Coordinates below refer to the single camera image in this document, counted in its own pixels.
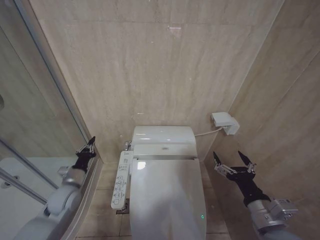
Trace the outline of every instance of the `marble wall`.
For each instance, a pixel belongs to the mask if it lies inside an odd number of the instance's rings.
[[[239,132],[219,133],[205,159],[233,240],[256,237],[238,187],[214,172],[212,151],[229,166],[242,164],[237,150],[249,156],[257,185],[299,208],[289,230],[320,238],[319,22],[319,1],[285,1],[231,106]]]
[[[282,0],[30,0],[105,163],[137,125],[212,130]],[[197,139],[200,159],[215,135]]]

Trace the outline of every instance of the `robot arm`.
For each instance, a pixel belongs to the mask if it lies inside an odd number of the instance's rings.
[[[213,152],[214,169],[235,182],[242,195],[243,203],[250,210],[253,227],[261,240],[301,240],[287,232],[285,221],[293,216],[298,209],[288,199],[269,198],[254,182],[255,166],[250,159],[238,151],[245,166],[229,167],[221,163],[218,155]]]
[[[20,229],[14,240],[61,239],[80,205],[80,188],[86,176],[88,163],[96,156],[94,147],[95,137],[75,153],[78,159],[68,168],[61,187],[49,197],[43,211]]]

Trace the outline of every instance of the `toilet tank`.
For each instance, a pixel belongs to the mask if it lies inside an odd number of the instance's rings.
[[[198,157],[196,138],[189,126],[136,126],[131,150],[140,159]]]

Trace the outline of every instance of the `wall outlet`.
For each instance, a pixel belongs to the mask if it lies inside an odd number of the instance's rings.
[[[237,120],[230,116],[227,112],[214,112],[211,113],[211,118],[216,127],[224,127],[223,130],[227,135],[234,135],[240,128]]]
[[[238,121],[234,117],[232,120],[233,124],[223,129],[227,135],[235,135],[240,128]]]

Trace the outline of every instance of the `toilet control panel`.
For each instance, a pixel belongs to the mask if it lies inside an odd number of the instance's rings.
[[[111,208],[113,209],[121,210],[125,207],[127,181],[133,157],[133,151],[121,152],[111,200]]]

